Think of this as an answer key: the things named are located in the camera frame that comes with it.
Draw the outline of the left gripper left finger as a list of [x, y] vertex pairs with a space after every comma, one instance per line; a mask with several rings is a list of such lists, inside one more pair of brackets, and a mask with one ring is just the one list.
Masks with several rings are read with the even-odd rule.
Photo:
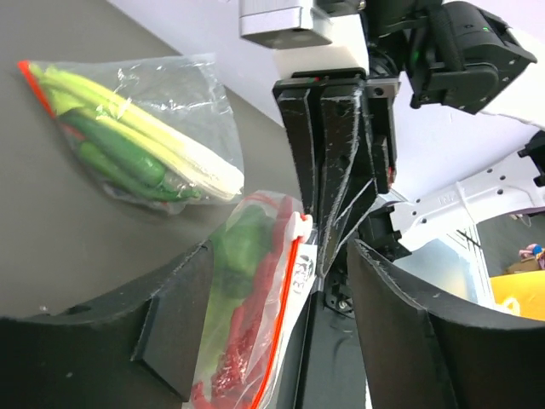
[[2, 318], [2, 407], [182, 407], [213, 272], [204, 242], [61, 314]]

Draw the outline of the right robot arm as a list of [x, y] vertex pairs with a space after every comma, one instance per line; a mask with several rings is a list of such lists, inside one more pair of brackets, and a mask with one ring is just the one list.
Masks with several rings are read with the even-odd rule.
[[357, 234], [398, 259], [457, 228], [544, 205], [544, 45], [467, 1], [376, 1], [368, 66], [277, 81], [326, 275]]

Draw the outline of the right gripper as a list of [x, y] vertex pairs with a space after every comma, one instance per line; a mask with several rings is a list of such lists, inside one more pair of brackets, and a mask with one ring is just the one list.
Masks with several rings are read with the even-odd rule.
[[[340, 84], [352, 80], [361, 81]], [[378, 193], [391, 191], [398, 157], [393, 120], [398, 77], [373, 77], [363, 71], [306, 71], [278, 80], [272, 94], [284, 122], [306, 213], [316, 212], [316, 159], [309, 89], [298, 88], [325, 85], [330, 86], [320, 97], [324, 162], [317, 262], [321, 277], [330, 271], [341, 247], [375, 202], [376, 181]]]

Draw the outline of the fake green cucumber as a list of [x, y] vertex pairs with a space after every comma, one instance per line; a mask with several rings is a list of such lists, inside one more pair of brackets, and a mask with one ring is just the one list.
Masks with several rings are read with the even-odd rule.
[[120, 132], [85, 115], [83, 109], [72, 109], [58, 119], [93, 142], [114, 164], [148, 187], [157, 187], [166, 175], [165, 166], [145, 149]]

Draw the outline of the clear zip bag red slider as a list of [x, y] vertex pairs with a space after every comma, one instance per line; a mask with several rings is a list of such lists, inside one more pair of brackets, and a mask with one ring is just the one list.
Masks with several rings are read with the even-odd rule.
[[258, 191], [209, 237], [214, 274], [188, 408], [265, 408], [316, 279], [312, 216]]

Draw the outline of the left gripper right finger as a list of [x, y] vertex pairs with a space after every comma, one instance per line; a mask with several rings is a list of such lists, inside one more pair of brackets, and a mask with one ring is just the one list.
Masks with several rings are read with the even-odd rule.
[[374, 408], [542, 408], [544, 324], [482, 307], [347, 245]]

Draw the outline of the yellow object in background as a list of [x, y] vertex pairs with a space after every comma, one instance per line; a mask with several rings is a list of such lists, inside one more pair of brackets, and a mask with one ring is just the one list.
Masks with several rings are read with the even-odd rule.
[[507, 274], [490, 279], [495, 302], [508, 313], [544, 321], [544, 271]]

